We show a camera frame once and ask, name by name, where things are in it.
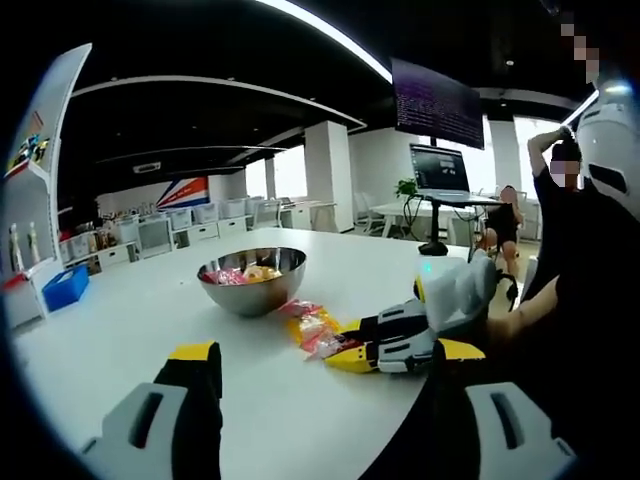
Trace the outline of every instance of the white bottle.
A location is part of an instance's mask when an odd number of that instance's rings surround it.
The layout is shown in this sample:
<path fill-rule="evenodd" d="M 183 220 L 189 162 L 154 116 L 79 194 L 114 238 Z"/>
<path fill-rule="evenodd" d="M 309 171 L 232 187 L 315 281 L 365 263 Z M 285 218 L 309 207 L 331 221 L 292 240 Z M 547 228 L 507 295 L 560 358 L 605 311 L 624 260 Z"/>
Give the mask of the white bottle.
<path fill-rule="evenodd" d="M 9 228 L 9 236 L 11 237 L 11 242 L 9 243 L 11 269 L 14 273 L 20 273 L 24 270 L 24 262 L 22 261 L 22 252 L 18 244 L 18 227 L 15 223 L 12 223 L 11 228 Z"/>
<path fill-rule="evenodd" d="M 38 236 L 36 235 L 36 226 L 33 222 L 29 224 L 29 234 L 27 235 L 29 240 L 29 250 L 31 250 L 31 258 L 33 264 L 40 263 L 40 252 L 38 251 Z"/>

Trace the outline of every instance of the shelf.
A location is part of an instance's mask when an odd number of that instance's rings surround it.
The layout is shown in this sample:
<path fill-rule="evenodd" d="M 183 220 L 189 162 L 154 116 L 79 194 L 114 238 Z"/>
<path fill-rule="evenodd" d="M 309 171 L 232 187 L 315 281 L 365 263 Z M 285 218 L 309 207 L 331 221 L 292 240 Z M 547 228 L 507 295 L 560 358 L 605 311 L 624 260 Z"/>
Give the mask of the shelf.
<path fill-rule="evenodd" d="M 33 267 L 28 270 L 24 270 L 22 272 L 16 273 L 11 278 L 5 280 L 2 285 L 2 289 L 6 292 L 7 290 L 11 290 L 14 287 L 17 287 L 22 282 L 26 282 L 31 279 L 35 274 L 37 274 L 43 268 L 46 268 L 49 264 L 53 262 L 53 258 L 45 258 L 41 262 L 35 264 Z"/>
<path fill-rule="evenodd" d="M 24 186 L 26 187 L 28 183 L 31 183 L 33 180 L 36 180 L 36 179 L 38 181 L 41 180 L 44 182 L 44 185 L 48 192 L 49 191 L 49 174 L 46 171 L 44 171 L 44 169 L 40 165 L 38 165 L 35 162 L 32 162 L 31 160 L 25 160 L 19 163 L 4 175 L 5 184 L 9 183 L 12 186 L 14 185 L 14 183 L 15 184 L 24 183 L 25 184 Z"/>

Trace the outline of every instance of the window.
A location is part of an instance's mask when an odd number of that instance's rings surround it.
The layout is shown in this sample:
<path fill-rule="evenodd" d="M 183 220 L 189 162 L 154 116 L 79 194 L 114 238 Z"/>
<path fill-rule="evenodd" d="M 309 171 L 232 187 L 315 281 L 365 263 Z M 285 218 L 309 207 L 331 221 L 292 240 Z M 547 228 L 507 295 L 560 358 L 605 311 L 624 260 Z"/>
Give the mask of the window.
<path fill-rule="evenodd" d="M 277 153 L 273 158 L 276 197 L 306 197 L 307 172 L 304 164 L 304 146 Z"/>
<path fill-rule="evenodd" d="M 258 160 L 247 165 L 245 181 L 247 182 L 247 195 L 267 198 L 267 175 L 264 168 L 264 160 Z"/>
<path fill-rule="evenodd" d="M 467 147 L 448 140 L 437 140 L 438 146 L 462 152 L 464 168 L 469 179 L 469 189 L 475 193 L 493 194 L 496 191 L 496 161 L 493 156 L 491 128 L 486 116 L 482 117 L 484 150 Z M 420 143 L 429 144 L 429 137 L 420 137 Z"/>
<path fill-rule="evenodd" d="M 536 195 L 536 189 L 533 186 L 533 173 L 531 172 L 531 163 L 529 162 L 527 142 L 530 138 L 533 138 L 536 135 L 557 130 L 560 128 L 560 123 L 525 117 L 515 117 L 513 121 L 516 127 L 518 148 L 520 150 L 521 188 L 524 192 L 527 192 L 527 198 L 538 198 Z M 551 160 L 551 149 L 544 153 L 544 159 L 547 162 Z"/>

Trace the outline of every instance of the laptop screen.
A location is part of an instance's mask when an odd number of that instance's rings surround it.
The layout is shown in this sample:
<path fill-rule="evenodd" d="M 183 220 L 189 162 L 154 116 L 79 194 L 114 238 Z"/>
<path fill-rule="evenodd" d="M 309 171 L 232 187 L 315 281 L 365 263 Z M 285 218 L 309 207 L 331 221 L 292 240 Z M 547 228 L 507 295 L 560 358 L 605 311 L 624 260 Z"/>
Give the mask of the laptop screen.
<path fill-rule="evenodd" d="M 411 145 L 411 163 L 419 189 L 469 191 L 462 154 L 456 150 Z"/>

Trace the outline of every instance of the monitor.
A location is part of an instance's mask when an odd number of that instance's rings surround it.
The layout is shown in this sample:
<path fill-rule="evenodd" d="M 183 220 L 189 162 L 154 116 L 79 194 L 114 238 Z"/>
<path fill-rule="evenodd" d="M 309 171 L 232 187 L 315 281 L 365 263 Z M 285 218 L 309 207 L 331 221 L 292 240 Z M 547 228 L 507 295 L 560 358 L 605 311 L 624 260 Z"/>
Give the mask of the monitor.
<path fill-rule="evenodd" d="M 411 145 L 411 163 L 419 190 L 469 191 L 462 153 L 427 145 Z"/>
<path fill-rule="evenodd" d="M 428 68 L 391 62 L 396 130 L 484 149 L 478 92 Z"/>

